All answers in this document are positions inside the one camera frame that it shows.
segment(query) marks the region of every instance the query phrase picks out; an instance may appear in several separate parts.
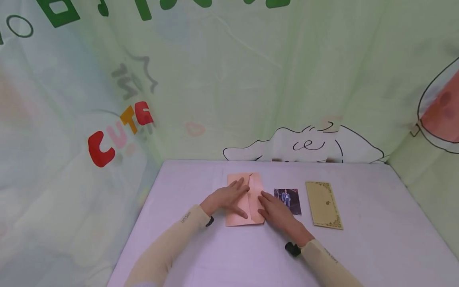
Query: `pink envelope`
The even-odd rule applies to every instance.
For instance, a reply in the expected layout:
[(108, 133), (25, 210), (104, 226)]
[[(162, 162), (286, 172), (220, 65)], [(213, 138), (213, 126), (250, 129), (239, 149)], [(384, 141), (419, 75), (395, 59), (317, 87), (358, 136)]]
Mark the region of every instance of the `pink envelope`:
[(241, 177), (244, 178), (243, 185), (248, 185), (250, 190), (243, 194), (237, 201), (237, 206), (244, 210), (248, 218), (245, 219), (231, 211), (226, 213), (226, 226), (239, 226), (248, 224), (262, 224), (264, 223), (264, 217), (258, 213), (259, 209), (263, 209), (258, 196), (261, 195), (263, 190), (263, 184), (261, 183), (261, 176), (259, 173), (240, 173), (240, 174), (229, 174), (228, 184), (235, 180), (239, 180)]

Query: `cloth backdrop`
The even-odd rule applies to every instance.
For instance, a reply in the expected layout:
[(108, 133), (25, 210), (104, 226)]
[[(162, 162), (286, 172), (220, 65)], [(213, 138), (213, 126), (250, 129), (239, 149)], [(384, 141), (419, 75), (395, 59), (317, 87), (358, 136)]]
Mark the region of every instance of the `cloth backdrop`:
[(169, 158), (388, 162), (459, 255), (457, 11), (2, 1), (0, 286), (105, 286)]

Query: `white table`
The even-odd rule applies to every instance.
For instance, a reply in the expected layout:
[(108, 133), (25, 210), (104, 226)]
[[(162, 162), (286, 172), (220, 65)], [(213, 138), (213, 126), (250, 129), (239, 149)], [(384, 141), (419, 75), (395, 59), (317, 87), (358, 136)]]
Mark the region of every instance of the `white table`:
[[(195, 203), (226, 185), (226, 175), (259, 172), (265, 191), (297, 188), (309, 231), (366, 287), (459, 286), (459, 263), (388, 165), (164, 162), (108, 287), (123, 286), (140, 254)], [(344, 230), (313, 225), (305, 181), (331, 183)], [(264, 225), (226, 227), (224, 214), (174, 263), (166, 286), (319, 286), (287, 240)]]

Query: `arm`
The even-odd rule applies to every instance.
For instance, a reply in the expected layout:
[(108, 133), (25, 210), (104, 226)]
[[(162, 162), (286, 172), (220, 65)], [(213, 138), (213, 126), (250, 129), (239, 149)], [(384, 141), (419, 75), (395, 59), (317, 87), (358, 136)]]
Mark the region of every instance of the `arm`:
[(363, 285), (339, 263), (304, 227), (293, 217), (289, 208), (279, 199), (262, 191), (258, 197), (265, 210), (258, 212), (274, 227), (285, 232), (301, 248), (301, 255), (324, 287), (363, 287)]
[(124, 286), (133, 287), (146, 282), (154, 282), (156, 286), (162, 286), (175, 259), (191, 237), (200, 228), (206, 226), (209, 220), (210, 217), (199, 205), (193, 206), (143, 252)]
[(247, 218), (247, 214), (235, 205), (236, 199), (249, 191), (248, 186), (242, 185), (243, 181), (244, 178), (241, 178), (227, 187), (217, 189), (161, 234), (135, 262), (124, 287), (163, 286), (175, 259), (191, 237), (209, 223), (210, 216), (218, 208), (230, 209)]
[(357, 278), (344, 268), (317, 240), (311, 240), (301, 248), (301, 255), (316, 274), (322, 286), (363, 287)]

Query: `beige sleeve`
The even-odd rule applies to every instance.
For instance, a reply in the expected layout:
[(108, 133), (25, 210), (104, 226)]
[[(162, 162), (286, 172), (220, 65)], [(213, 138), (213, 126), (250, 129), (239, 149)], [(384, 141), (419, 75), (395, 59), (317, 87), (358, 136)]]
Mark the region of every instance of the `beige sleeve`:
[(141, 283), (163, 286), (174, 260), (186, 247), (191, 237), (209, 223), (210, 217), (199, 205), (194, 205), (181, 220), (161, 234), (140, 256), (124, 287)]
[(301, 248), (301, 255), (316, 274), (323, 287), (363, 287), (338, 260), (317, 240), (311, 240)]

